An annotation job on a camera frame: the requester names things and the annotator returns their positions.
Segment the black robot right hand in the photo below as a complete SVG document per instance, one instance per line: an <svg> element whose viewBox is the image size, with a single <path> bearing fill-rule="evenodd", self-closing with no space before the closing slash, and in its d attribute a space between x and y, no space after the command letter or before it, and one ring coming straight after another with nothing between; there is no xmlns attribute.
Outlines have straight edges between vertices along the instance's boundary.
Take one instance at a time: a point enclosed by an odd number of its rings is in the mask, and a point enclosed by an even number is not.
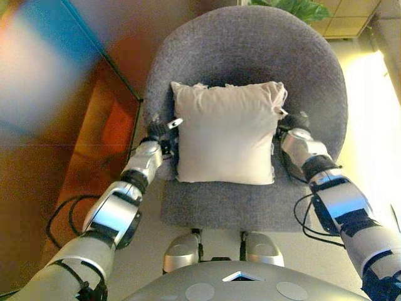
<svg viewBox="0 0 401 301"><path fill-rule="evenodd" d="M282 131L301 129L307 132L310 130L310 120L306 112L300 111L296 114L287 114L278 122L278 128Z"/></svg>

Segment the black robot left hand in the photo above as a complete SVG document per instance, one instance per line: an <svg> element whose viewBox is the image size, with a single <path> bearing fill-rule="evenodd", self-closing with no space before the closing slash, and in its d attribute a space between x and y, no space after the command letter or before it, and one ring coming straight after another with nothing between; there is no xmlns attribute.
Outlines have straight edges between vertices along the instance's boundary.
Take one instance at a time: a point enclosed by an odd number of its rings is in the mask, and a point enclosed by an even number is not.
<svg viewBox="0 0 401 301"><path fill-rule="evenodd" d="M146 138L151 141L159 142L163 137L170 134L174 129L181 125L183 121L182 118L165 121L161 119L159 114L157 114L152 117L147 126Z"/></svg>

